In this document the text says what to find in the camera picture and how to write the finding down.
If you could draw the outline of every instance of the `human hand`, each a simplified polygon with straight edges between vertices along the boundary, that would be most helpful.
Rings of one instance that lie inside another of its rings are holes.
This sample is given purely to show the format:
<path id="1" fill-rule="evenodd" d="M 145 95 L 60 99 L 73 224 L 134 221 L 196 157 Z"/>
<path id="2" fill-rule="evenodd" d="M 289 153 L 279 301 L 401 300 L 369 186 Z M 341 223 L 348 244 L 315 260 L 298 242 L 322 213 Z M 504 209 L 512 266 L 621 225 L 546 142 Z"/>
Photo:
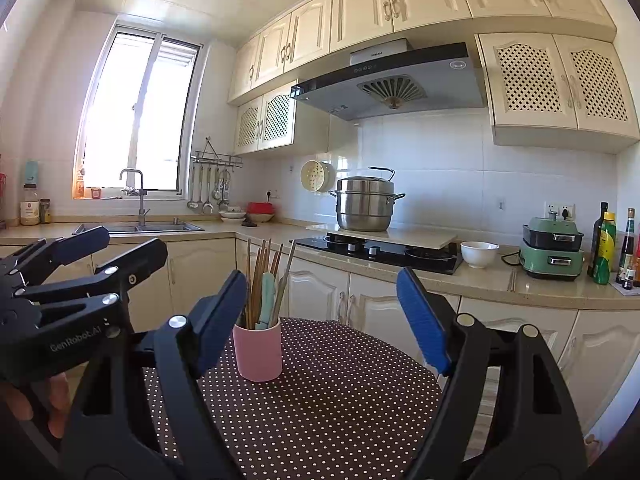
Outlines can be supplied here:
<path id="1" fill-rule="evenodd" d="M 49 383 L 49 402 L 51 403 L 49 431 L 56 438 L 62 438 L 70 407 L 69 384 L 64 373 L 49 378 L 47 383 Z M 14 386 L 9 383 L 0 383 L 0 398 L 4 399 L 18 420 L 33 418 L 33 407 L 29 399 Z"/>

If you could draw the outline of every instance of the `round table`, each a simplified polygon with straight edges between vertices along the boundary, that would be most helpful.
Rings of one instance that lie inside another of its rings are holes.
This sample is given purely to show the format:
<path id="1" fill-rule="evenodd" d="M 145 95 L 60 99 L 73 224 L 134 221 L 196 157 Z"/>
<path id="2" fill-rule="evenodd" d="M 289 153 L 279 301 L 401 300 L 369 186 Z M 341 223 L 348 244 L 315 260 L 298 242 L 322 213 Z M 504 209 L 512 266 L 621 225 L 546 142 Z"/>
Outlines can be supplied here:
<path id="1" fill-rule="evenodd" d="M 400 478 L 441 392 L 433 374 L 391 345 L 335 321 L 281 318 L 281 375 L 238 374 L 232 339 L 198 384 L 247 478 Z M 156 373 L 145 370 L 163 452 L 178 457 Z"/>

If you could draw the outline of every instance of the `window frame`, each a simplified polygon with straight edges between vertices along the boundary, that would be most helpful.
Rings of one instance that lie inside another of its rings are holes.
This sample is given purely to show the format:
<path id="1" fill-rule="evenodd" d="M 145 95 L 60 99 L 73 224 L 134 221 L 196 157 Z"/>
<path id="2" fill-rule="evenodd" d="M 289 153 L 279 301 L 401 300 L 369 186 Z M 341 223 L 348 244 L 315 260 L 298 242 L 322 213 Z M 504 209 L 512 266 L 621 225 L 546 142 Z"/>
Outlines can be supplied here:
<path id="1" fill-rule="evenodd" d="M 76 160 L 74 164 L 74 189 L 76 188 L 76 176 L 78 175 L 78 169 L 81 167 L 84 159 L 84 147 L 86 146 L 86 114 L 89 108 L 93 105 L 95 95 L 100 84 L 100 78 L 102 77 L 102 71 L 107 62 L 107 58 L 111 52 L 111 47 L 118 33 L 130 34 L 133 36 L 141 36 L 143 38 L 150 38 L 154 40 L 154 44 L 151 48 L 145 74 L 140 85 L 140 91 L 138 93 L 138 100 L 136 105 L 141 102 L 140 99 L 144 99 L 146 90 L 148 88 L 149 79 L 151 76 L 151 70 L 158 57 L 160 46 L 162 41 L 167 40 L 173 43 L 184 44 L 197 48 L 196 59 L 193 65 L 193 71 L 191 72 L 191 80 L 189 84 L 189 91 L 187 93 L 187 99 L 184 104 L 184 113 L 182 115 L 182 129 L 180 131 L 180 143 L 178 149 L 178 171 L 176 174 L 176 187 L 175 189 L 147 189 L 147 199 L 152 200 L 183 200 L 187 189 L 187 179 L 189 177 L 190 167 L 190 154 L 191 143 L 193 141 L 193 129 L 196 116 L 196 108 L 198 106 L 198 99 L 200 96 L 200 87 L 202 85 L 202 79 L 204 76 L 204 69 L 206 65 L 207 52 L 203 43 L 190 40 L 181 34 L 173 34 L 163 32 L 162 30 L 153 28 L 139 28 L 135 25 L 127 23 L 116 22 L 107 41 L 104 44 L 104 48 L 100 53 L 100 59 L 96 65 L 90 90 L 87 94 L 84 112 L 82 114 L 81 126 L 78 134 L 78 142 L 76 143 Z M 138 140 L 138 129 L 140 127 L 140 117 L 142 116 L 143 107 L 140 110 L 135 110 L 134 125 L 131 133 L 131 141 L 129 146 L 128 161 L 135 160 Z M 122 187 L 135 187 L 138 188 L 140 184 L 139 177 L 136 177 L 135 173 L 126 173 L 126 181 L 123 180 Z M 122 194 L 122 188 L 119 187 L 103 187 L 103 198 L 109 197 L 122 197 L 123 199 L 139 200 L 138 197 L 127 197 Z"/>

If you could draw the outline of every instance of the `green bottle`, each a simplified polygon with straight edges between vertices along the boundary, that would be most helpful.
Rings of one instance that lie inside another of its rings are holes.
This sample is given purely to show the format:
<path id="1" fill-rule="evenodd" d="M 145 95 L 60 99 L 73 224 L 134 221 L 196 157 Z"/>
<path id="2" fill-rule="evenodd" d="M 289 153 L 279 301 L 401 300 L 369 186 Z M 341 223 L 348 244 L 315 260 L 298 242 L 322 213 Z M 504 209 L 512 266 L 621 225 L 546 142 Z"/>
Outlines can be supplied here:
<path id="1" fill-rule="evenodd" d="M 616 244 L 616 214 L 604 213 L 604 221 L 600 227 L 600 243 L 598 256 L 593 264 L 593 281 L 600 285 L 609 283 L 610 266 Z"/>

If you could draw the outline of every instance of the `blue gripper pad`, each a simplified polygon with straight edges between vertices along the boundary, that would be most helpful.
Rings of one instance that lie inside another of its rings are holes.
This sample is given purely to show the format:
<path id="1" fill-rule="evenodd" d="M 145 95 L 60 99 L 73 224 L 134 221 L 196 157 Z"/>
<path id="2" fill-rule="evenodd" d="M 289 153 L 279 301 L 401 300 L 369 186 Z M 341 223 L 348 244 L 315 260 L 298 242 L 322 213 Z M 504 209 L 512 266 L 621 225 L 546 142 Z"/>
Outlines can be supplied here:
<path id="1" fill-rule="evenodd" d="M 398 272 L 396 294 L 425 361 L 445 374 L 452 363 L 446 350 L 447 329 L 456 313 L 443 296 L 424 290 L 410 267 Z"/>
<path id="2" fill-rule="evenodd" d="M 64 238 L 53 248 L 53 260 L 68 265 L 109 245 L 109 232 L 104 227 L 95 227 L 84 233 Z"/>
<path id="3" fill-rule="evenodd" d="M 234 270 L 215 296 L 201 298 L 191 309 L 189 320 L 198 337 L 196 371 L 203 375 L 213 368 L 246 303 L 246 278 Z"/>

